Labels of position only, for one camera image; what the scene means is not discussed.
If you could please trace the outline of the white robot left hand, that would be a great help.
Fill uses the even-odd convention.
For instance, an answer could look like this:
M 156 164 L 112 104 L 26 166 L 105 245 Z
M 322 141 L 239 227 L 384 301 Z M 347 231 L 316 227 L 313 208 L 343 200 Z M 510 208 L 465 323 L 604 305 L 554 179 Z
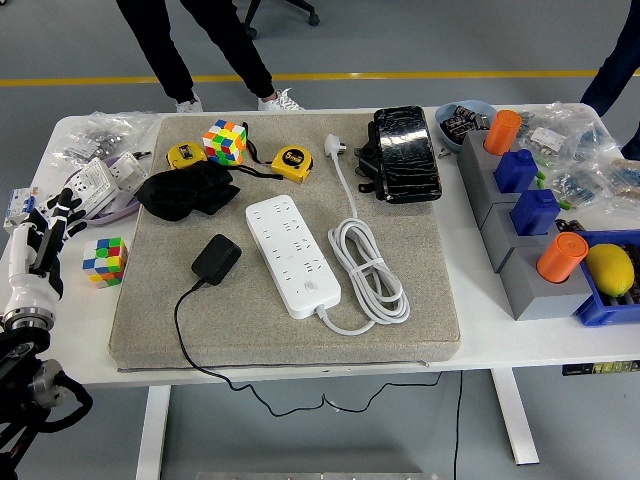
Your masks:
M 54 321 L 63 292 L 58 255 L 65 241 L 86 227 L 81 203 L 65 187 L 49 202 L 52 211 L 48 218 L 34 210 L 14 229 L 8 268 L 11 297 L 3 314 L 5 322 Z

